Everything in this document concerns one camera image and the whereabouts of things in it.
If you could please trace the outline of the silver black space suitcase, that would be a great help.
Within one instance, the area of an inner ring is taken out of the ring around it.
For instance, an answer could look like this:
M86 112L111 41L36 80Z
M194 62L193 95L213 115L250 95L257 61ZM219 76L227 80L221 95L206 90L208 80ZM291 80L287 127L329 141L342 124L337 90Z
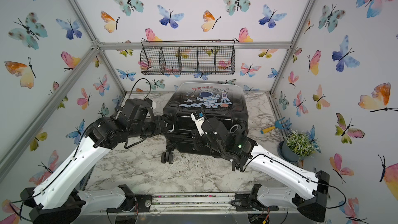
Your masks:
M172 164L174 150L211 156L242 170L252 158L255 141L248 135L244 90L237 85L183 83L163 108L171 121L164 134L162 163Z

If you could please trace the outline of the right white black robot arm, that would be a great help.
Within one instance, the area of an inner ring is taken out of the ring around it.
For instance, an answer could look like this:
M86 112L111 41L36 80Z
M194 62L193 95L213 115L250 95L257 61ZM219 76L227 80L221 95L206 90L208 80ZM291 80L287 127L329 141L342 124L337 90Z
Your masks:
M264 186L255 186L255 199L264 206L296 208L300 214L315 222L325 219L330 176L324 171L316 173L301 169L267 151L246 135L239 134L239 124L230 130L215 117L191 114L196 125L192 131L194 146L207 147L210 154L231 162L232 169L241 172L253 168L287 186L285 193L272 193Z

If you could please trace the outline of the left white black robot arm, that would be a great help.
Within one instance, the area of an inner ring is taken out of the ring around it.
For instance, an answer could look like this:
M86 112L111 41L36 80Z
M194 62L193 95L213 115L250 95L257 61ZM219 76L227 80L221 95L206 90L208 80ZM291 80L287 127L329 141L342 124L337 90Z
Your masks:
M152 100L128 99L112 116L90 124L75 150L46 180L21 192L19 202L31 208L28 218L23 217L22 210L14 208L14 202L8 203L9 208L32 224L70 224L83 211L91 209L137 213L138 200L126 185L98 194L78 191L76 186L120 143L125 149L132 148L129 138L140 137L144 141L173 129L173 124L169 115L154 115Z

